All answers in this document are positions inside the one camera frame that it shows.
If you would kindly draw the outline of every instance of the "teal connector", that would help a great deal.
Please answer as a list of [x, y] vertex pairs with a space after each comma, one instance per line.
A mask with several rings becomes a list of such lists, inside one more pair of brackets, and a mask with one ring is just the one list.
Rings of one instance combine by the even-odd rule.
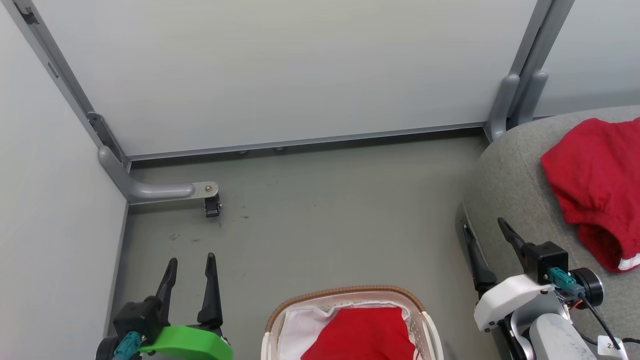
[[114, 360], [129, 360], [133, 355], [136, 355], [138, 349], [140, 349], [140, 345], [142, 345], [140, 334], [131, 331], [122, 339], [122, 342], [113, 352]]
[[575, 282], [573, 277], [562, 271], [560, 268], [549, 269], [549, 281], [562, 290], [566, 291], [573, 297], [579, 297], [580, 294], [585, 294], [585, 289], [582, 285]]

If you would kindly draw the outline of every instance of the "laundry basket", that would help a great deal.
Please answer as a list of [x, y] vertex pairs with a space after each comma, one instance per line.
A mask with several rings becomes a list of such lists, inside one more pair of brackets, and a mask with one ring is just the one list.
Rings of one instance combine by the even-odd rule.
[[400, 307], [412, 343], [423, 360], [444, 360], [438, 331], [424, 306], [409, 291], [395, 286], [352, 286], [287, 300], [271, 314], [262, 339], [261, 360], [278, 360], [278, 342], [289, 311], [314, 306], [323, 311], [354, 307]]

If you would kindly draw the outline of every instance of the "gray floor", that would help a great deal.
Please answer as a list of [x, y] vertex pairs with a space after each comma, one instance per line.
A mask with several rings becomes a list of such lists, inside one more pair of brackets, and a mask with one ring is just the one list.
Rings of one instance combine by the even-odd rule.
[[217, 181], [224, 207], [219, 218], [205, 218], [199, 202], [132, 209], [114, 308], [155, 293], [175, 256], [169, 318], [195, 323], [211, 251], [223, 331], [236, 359], [259, 359], [264, 326], [281, 302], [361, 284], [415, 294], [452, 359], [497, 358], [490, 335], [473, 320], [477, 295], [455, 227], [465, 177], [486, 140], [476, 132], [457, 135], [133, 170], [150, 183]]

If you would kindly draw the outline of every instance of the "white cloth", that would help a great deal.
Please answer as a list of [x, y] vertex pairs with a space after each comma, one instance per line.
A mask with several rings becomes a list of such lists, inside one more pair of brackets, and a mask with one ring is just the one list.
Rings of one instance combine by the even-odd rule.
[[[354, 309], [356, 307], [400, 307], [402, 308], [402, 317], [407, 325], [407, 329], [409, 329], [411, 324], [409, 310], [391, 301], [360, 302], [357, 304], [347, 303], [332, 307], [329, 311], [324, 311], [315, 306], [297, 307], [287, 311], [285, 314], [282, 331], [278, 337], [278, 359], [300, 360], [302, 355], [316, 342], [324, 327], [335, 318], [335, 315], [340, 309]], [[415, 345], [415, 339], [411, 332], [409, 332], [409, 340]], [[417, 349], [414, 359], [422, 360]]]

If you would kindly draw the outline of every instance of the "green robot arm part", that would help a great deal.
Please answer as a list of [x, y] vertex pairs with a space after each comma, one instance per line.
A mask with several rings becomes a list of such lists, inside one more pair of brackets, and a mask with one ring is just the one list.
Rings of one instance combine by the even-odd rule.
[[[169, 324], [171, 290], [177, 270], [178, 261], [173, 258], [155, 296], [147, 297], [143, 302], [128, 302], [121, 308], [113, 319], [118, 335], [101, 341], [96, 360], [139, 359], [140, 354], [155, 352], [185, 360], [233, 359], [233, 350], [222, 337], [220, 329], [223, 323], [222, 306], [214, 254], [207, 256], [207, 287], [197, 325]], [[128, 341], [132, 336], [137, 340]]]

